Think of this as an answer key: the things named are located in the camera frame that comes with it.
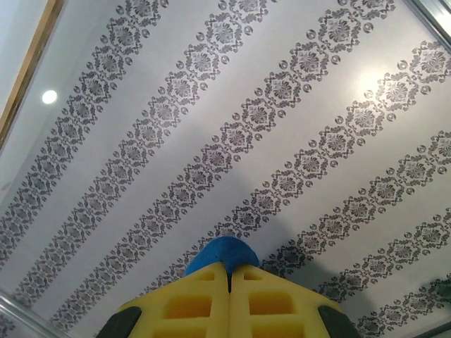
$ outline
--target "yellow foam object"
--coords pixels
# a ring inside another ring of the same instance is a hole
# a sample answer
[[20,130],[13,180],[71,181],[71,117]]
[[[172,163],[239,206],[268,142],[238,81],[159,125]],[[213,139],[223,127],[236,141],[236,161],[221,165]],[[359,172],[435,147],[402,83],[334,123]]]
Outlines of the yellow foam object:
[[119,309],[142,313],[129,338],[329,338],[318,307],[338,304],[244,265],[228,292],[222,263],[211,264]]

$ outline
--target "ceiling light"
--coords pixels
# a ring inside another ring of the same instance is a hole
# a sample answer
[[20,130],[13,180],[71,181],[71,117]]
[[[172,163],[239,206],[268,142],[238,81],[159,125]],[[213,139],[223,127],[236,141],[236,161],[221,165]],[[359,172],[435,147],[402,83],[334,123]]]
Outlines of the ceiling light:
[[42,102],[45,104],[52,104],[58,98],[58,94],[54,90],[47,90],[42,95]]

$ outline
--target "ceiling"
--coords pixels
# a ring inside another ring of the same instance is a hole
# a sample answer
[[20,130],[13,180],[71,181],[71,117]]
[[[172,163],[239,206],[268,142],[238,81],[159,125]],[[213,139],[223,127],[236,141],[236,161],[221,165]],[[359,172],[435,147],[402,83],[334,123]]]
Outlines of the ceiling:
[[5,291],[91,337],[233,234],[364,337],[450,321],[451,57],[404,3],[90,2],[0,158]]

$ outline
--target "white ceiling surface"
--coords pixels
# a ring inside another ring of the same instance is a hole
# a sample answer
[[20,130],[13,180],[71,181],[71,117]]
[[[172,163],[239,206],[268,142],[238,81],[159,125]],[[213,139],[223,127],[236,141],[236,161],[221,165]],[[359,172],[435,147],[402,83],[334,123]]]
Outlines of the white ceiling surface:
[[[46,3],[47,0],[0,1],[0,113],[3,112]],[[56,28],[47,43],[11,133],[0,151],[0,202],[20,172],[47,118],[53,120],[61,112],[75,84],[74,79],[78,78],[80,69],[85,66],[86,57],[80,56],[90,44],[99,41],[99,36],[92,33],[99,22],[104,25],[101,16],[111,6],[115,5],[109,0],[64,1]],[[59,100],[52,105],[45,105],[41,96],[49,89],[58,93]]]
[[[0,157],[0,188],[11,182],[11,186],[0,192],[0,202],[4,199],[0,210],[6,210],[16,195],[55,119],[61,115],[68,95],[73,93],[81,70],[91,59],[94,46],[99,45],[99,37],[106,34],[105,26],[115,15],[116,5],[121,3],[120,0],[66,2]],[[249,199],[249,193],[261,189],[262,182],[271,181],[273,173],[285,170],[284,163],[293,162],[293,154],[299,148],[308,149],[309,140],[318,139],[324,126],[335,125],[337,115],[345,117],[347,107],[354,100],[365,101],[367,90],[376,93],[377,81],[386,72],[399,72],[400,60],[408,63],[412,60],[412,49],[419,47],[423,40],[434,40],[401,1],[396,5],[397,9],[389,13],[387,19],[371,21],[374,30],[369,34],[361,32],[359,45],[354,46],[351,53],[342,52],[338,65],[329,64],[329,74],[320,82],[312,82],[311,93],[302,93],[302,101],[296,108],[284,108],[287,116],[276,120],[277,127],[264,134],[260,142],[254,142],[254,148],[248,154],[240,154],[241,161],[233,162],[233,169],[228,174],[221,173],[221,181],[214,181],[215,187],[205,192],[206,198],[198,199],[194,210],[189,209],[187,215],[181,216],[180,222],[173,224],[171,231],[167,230],[168,235],[154,245],[152,252],[147,252],[105,297],[87,309],[87,315],[70,328],[71,336],[91,337],[115,308],[143,292],[163,275],[168,266],[190,250],[200,237],[218,222],[223,222],[224,216],[231,215],[235,206],[241,206],[243,199]],[[199,91],[199,102],[189,107],[189,114],[182,117],[180,125],[164,139],[161,149],[155,149],[155,156],[149,158],[139,175],[135,175],[128,190],[121,192],[114,207],[98,221],[98,228],[81,250],[34,303],[34,311],[49,320],[54,317],[62,308],[63,300],[74,295],[74,290],[85,282],[114,244],[139,222],[154,200],[162,199],[161,193],[167,186],[177,182],[176,177],[183,174],[186,164],[192,163],[194,156],[200,156],[199,149],[211,144],[212,135],[221,135],[219,128],[223,122],[233,122],[231,115],[241,111],[241,103],[254,97],[256,87],[264,88],[263,79],[269,72],[280,72],[280,60],[290,61],[289,51],[295,43],[309,41],[305,32],[310,28],[318,29],[317,18],[328,8],[336,10],[339,5],[336,1],[326,0],[305,0],[302,4],[299,0],[268,2],[269,14],[263,22],[251,24],[253,33],[249,37],[243,35],[243,47],[236,54],[229,54],[227,65],[220,64],[221,74],[217,80],[208,82],[205,92]],[[175,0],[167,9],[161,9],[160,21],[149,28],[150,38],[142,40],[140,54],[133,56],[133,65],[127,68],[127,75],[119,82],[118,90],[113,93],[96,126],[92,127],[86,144],[79,146],[73,163],[68,165],[63,179],[53,188],[44,208],[21,239],[21,250],[16,249],[3,267],[0,281],[8,292],[16,292],[34,266],[36,257],[42,254],[72,210],[77,208],[81,196],[89,191],[88,187],[100,175],[104,163],[112,158],[117,144],[128,139],[127,131],[136,118],[141,118],[140,112],[147,108],[148,100],[159,95],[158,88],[165,86],[165,77],[170,71],[178,71],[175,64],[185,59],[187,45],[198,43],[196,35],[205,30],[204,23],[209,14],[218,12],[216,1],[209,0],[189,3]],[[310,224],[318,223],[324,213],[332,213],[336,206],[342,206],[343,200],[356,196],[370,180],[384,176],[387,168],[396,168],[405,154],[418,154],[418,145],[428,146],[431,136],[439,130],[449,131],[450,80],[431,83],[430,94],[418,93],[418,102],[408,111],[396,111],[396,120],[385,121],[384,129],[377,137],[366,138],[363,147],[355,146],[355,154],[348,159],[338,158],[340,165],[337,168],[329,168],[328,175],[315,180],[314,187],[306,190],[304,196],[291,199],[289,206],[282,206],[276,217],[271,216],[264,227],[252,232],[247,241],[258,255],[267,258],[274,254],[288,239],[296,239],[301,230],[308,230]],[[59,100],[53,106],[40,102],[40,95],[46,89],[55,89],[59,93]],[[377,254],[377,250],[386,247],[389,241],[403,238],[406,231],[414,232],[415,226],[431,222],[433,215],[443,214],[449,207],[450,175],[448,170],[446,175],[435,175],[433,182],[425,187],[415,187],[415,194],[404,195],[405,201],[396,207],[386,206],[387,213],[377,215],[369,225],[352,232],[350,239],[328,247],[327,253],[315,256],[315,264],[295,270],[290,279],[315,288],[332,275],[353,269],[352,264],[363,257]],[[435,278],[444,278],[450,271],[449,263],[443,262],[449,262],[451,245],[434,252],[430,256],[421,256],[419,262],[405,264],[391,277],[379,278],[364,292],[348,297],[342,307],[357,321],[362,315],[379,311],[380,307],[392,304],[405,294],[417,292],[419,287]],[[386,336],[413,337],[450,318],[449,308],[434,309],[431,314],[419,315],[418,320],[410,320],[408,325],[386,332]],[[16,330],[8,337],[19,336]]]

